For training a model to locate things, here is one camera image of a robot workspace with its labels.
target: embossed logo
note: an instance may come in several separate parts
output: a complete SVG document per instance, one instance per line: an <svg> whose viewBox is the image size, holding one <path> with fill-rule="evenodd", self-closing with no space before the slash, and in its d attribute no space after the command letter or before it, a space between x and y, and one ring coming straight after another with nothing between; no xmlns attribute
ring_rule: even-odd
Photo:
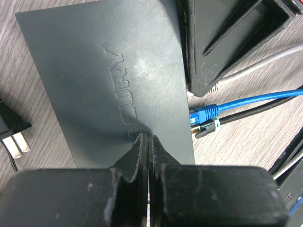
<svg viewBox="0 0 303 227"><path fill-rule="evenodd" d="M129 142L133 142L138 134L137 113L134 107L134 99L130 90L129 75L126 68L122 67L123 55L117 55L108 50L109 44L103 44L104 54L112 60L108 70L110 73L113 89L118 100L120 117L124 125L127 126L126 135Z"/></svg>

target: wood grain surface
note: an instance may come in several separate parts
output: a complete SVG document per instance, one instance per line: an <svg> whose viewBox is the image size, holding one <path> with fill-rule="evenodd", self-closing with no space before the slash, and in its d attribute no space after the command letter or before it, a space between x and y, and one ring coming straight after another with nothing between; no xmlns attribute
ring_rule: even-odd
<svg viewBox="0 0 303 227"><path fill-rule="evenodd" d="M24 132L32 149L16 161L19 169L75 168L56 116L18 26L16 12L45 9L91 0L0 0L0 95L33 127ZM284 48L303 43L303 17L260 48L234 71ZM246 78L223 86L189 106L222 104L239 98L295 89L303 84L303 52L276 61ZM253 165L270 168L303 127L303 97L273 110L223 125L217 133L193 140L198 165ZM221 116L257 106L225 111ZM0 147L0 190L14 172Z"/></svg>

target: gray cable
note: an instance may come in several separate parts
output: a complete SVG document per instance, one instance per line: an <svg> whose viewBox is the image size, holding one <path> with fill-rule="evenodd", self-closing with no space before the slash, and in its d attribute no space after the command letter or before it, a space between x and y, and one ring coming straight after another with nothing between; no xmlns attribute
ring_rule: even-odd
<svg viewBox="0 0 303 227"><path fill-rule="evenodd" d="M273 175L274 180L278 179L283 173L289 170L289 168L296 164L301 158L303 158L303 149L295 157L293 157L293 159L290 160L284 167L282 167Z"/></svg>
<svg viewBox="0 0 303 227"><path fill-rule="evenodd" d="M303 50L303 44L300 44L300 45L292 47L290 49L283 50L283 51L280 51L278 53L275 53L275 54L273 54L273 55L255 63L255 64L253 64L253 65L251 65L251 66L249 66L249 67L247 67L247 68L245 68L245 69L243 69L239 72L236 72L236 73L234 73L234 74L232 74L228 77L225 77L225 78L221 79L219 84L221 86L221 85L224 85L224 84L231 83L231 82L233 82L237 79L240 79L240 78L246 76L247 74L249 74L249 73L251 73L251 72L253 72L253 71L255 71L255 70L257 70L257 69L259 69L259 68L261 68L261 67L263 67L263 66L265 66L265 65L267 65L267 64L269 64L273 61L275 61L275 60L278 60L280 58L283 58L283 57L288 56L292 53L296 53L296 52L302 51L302 50Z"/></svg>

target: thin black wire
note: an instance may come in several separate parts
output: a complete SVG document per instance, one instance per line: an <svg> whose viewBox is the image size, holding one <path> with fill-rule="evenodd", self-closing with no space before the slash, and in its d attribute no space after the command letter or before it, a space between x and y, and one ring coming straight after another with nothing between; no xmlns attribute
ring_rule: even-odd
<svg viewBox="0 0 303 227"><path fill-rule="evenodd" d="M266 110L269 110L269 109L272 109L272 108L277 107L279 105L282 105L284 103L287 103L290 100L292 100L293 98L295 98L295 97L278 98L274 101L271 101L269 103L260 105L258 107L255 107L255 108L252 108L252 109L249 109L249 110L245 110L245 111L242 111L242 112L239 112L239 113L235 113L235 114L223 117L223 118L219 119L220 124L221 125L227 124L227 123L230 123L230 122L240 120L242 118L246 118L246 117L249 117L249 116L252 116L252 115L255 115L255 114L259 114L259 113L264 112Z"/></svg>
<svg viewBox="0 0 303 227"><path fill-rule="evenodd" d="M16 165L16 163L15 163L15 160L14 160L13 156L10 154L8 148L5 146L5 144L3 143L3 141L1 141L1 143L3 144L3 146L5 147L6 152L8 153L9 161L10 161L11 167L13 167L13 170L14 170L15 172L18 172L18 168L17 168L17 165Z"/></svg>

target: metal pin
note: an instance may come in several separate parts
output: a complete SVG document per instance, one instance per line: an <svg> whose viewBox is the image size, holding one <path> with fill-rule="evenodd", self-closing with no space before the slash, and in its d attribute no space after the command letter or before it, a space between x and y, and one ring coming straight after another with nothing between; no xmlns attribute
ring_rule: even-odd
<svg viewBox="0 0 303 227"><path fill-rule="evenodd" d="M27 140L24 138L23 134L21 132L16 133L13 135L14 140L16 141L18 147L23 153L26 153L30 150L30 146L27 143Z"/></svg>
<svg viewBox="0 0 303 227"><path fill-rule="evenodd" d="M22 156L21 151L11 136L3 139L2 141L14 159Z"/></svg>

